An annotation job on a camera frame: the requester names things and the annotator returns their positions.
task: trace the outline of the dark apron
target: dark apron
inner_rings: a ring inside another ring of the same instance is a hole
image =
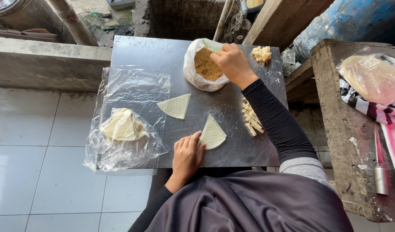
[[[148,232],[353,231],[342,201],[312,179],[242,171],[204,177],[170,197]]]

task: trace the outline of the person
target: person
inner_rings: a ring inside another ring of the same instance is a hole
[[[204,157],[196,132],[174,144],[173,174],[129,232],[353,231],[312,144],[245,54],[225,43],[210,57],[242,89],[277,149],[280,172],[240,171],[186,185]]]

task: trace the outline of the black and white striped cloth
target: black and white striped cloth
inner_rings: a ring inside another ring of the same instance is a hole
[[[382,106],[363,99],[359,93],[339,76],[340,95],[344,102],[381,124],[395,124],[395,102]]]

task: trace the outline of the person's left hand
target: person's left hand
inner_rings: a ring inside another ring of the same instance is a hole
[[[206,144],[196,149],[201,131],[181,138],[174,144],[173,174],[165,184],[166,188],[175,193],[181,189],[200,167]]]

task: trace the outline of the black sleeve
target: black sleeve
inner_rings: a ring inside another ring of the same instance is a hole
[[[249,101],[270,141],[276,147],[280,163],[298,157],[318,159],[303,130],[261,79],[246,87],[242,94]]]
[[[154,216],[159,211],[160,207],[173,195],[165,186],[163,186],[153,200],[146,206],[143,212],[139,215],[136,221],[130,227],[128,232],[143,232],[145,231]]]

